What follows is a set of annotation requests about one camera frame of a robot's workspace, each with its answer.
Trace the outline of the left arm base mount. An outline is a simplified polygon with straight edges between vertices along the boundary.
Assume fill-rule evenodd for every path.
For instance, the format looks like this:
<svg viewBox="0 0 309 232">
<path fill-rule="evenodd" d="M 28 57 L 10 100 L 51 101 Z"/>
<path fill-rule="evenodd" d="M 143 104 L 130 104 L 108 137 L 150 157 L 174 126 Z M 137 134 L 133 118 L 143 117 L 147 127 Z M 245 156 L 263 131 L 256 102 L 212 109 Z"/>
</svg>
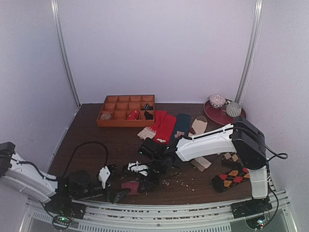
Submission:
<svg viewBox="0 0 309 232">
<path fill-rule="evenodd" d="M 83 219 L 86 205 L 82 203 L 74 203 L 71 200 L 50 201 L 45 204 L 45 209 L 48 212 L 55 213 L 57 215 L 64 215 L 76 219 Z"/>
</svg>

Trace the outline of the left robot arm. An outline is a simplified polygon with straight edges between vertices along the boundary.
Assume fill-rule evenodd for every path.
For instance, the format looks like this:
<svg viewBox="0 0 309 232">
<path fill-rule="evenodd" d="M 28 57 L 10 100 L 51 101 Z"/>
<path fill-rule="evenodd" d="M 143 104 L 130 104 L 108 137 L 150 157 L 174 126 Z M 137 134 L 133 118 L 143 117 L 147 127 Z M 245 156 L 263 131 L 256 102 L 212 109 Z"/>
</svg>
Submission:
<svg viewBox="0 0 309 232">
<path fill-rule="evenodd" d="M 15 144 L 0 144 L 0 177 L 8 185 L 50 206 L 60 215 L 70 207 L 67 201 L 104 196 L 107 202 L 116 203 L 129 192 L 129 188 L 109 189 L 109 178 L 116 166 L 101 168 L 98 182 L 92 182 L 90 173 L 78 170 L 68 176 L 54 176 L 40 171 L 31 161 L 23 160 L 15 152 Z"/>
</svg>

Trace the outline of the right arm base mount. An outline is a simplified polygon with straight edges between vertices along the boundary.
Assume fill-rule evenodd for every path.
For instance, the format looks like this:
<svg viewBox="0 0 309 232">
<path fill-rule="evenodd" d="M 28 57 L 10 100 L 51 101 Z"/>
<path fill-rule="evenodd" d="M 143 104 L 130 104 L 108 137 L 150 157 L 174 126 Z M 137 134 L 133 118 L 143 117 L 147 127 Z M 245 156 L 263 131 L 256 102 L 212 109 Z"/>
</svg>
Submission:
<svg viewBox="0 0 309 232">
<path fill-rule="evenodd" d="M 231 210 L 234 218 L 248 217 L 271 209 L 272 204 L 269 197 L 263 199 L 250 199 L 231 204 Z"/>
</svg>

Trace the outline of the magenta purple ribbed sock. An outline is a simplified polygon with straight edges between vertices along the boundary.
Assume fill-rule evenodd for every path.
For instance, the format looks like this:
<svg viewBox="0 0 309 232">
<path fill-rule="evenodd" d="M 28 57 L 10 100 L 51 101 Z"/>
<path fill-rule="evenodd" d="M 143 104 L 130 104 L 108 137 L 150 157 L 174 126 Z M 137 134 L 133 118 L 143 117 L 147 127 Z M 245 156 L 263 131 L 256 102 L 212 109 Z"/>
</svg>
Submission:
<svg viewBox="0 0 309 232">
<path fill-rule="evenodd" d="M 128 193 L 128 196 L 133 196 L 133 195 L 140 195 L 138 193 L 138 186 L 139 186 L 139 182 L 138 181 L 128 181 L 128 182 L 124 182 L 121 184 L 121 188 L 122 189 L 130 189 L 130 193 Z"/>
</svg>

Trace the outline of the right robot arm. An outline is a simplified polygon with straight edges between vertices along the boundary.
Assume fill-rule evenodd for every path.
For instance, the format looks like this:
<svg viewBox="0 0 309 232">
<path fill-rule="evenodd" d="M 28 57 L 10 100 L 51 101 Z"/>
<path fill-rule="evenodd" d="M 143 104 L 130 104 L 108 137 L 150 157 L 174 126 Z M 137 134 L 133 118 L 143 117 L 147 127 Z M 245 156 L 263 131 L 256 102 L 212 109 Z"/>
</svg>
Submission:
<svg viewBox="0 0 309 232">
<path fill-rule="evenodd" d="M 139 192 L 142 193 L 156 188 L 159 176 L 181 162 L 216 153 L 236 153 L 244 171 L 250 175 L 253 199 L 248 201 L 247 208 L 256 214 L 265 207 L 268 196 L 266 150 L 264 134 L 247 119 L 238 116 L 219 129 L 191 137 L 181 135 L 169 143 L 157 143 L 147 138 L 138 152 L 150 161 L 131 162 L 125 169 L 140 174 Z"/>
</svg>

